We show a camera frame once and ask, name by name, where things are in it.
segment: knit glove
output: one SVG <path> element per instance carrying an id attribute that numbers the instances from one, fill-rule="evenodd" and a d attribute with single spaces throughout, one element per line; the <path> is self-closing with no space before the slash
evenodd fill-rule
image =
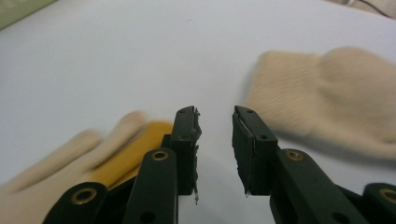
<path id="1" fill-rule="evenodd" d="M 275 131 L 396 160 L 396 65 L 366 50 L 264 53 L 246 106 Z"/>
<path id="2" fill-rule="evenodd" d="M 109 188 L 137 173 L 144 154 L 161 145 L 172 125 L 152 121 L 135 140 L 120 150 L 145 126 L 141 112 L 126 115 L 101 142 L 100 134 L 79 133 L 46 159 L 0 187 L 0 223 L 39 224 L 59 198 L 82 182 Z"/>

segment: white fabric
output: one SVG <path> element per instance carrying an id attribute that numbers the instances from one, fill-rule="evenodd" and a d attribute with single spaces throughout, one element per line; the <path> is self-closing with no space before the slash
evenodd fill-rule
<path id="1" fill-rule="evenodd" d="M 264 53 L 246 106 L 283 133 L 396 160 L 396 65 L 363 49 Z"/>
<path id="2" fill-rule="evenodd" d="M 0 223 L 42 223 L 63 193 L 76 184 L 95 181 L 88 174 L 137 134 L 144 124 L 141 112 L 130 113 L 100 144 L 97 132 L 82 132 L 42 162 L 1 186 Z"/>

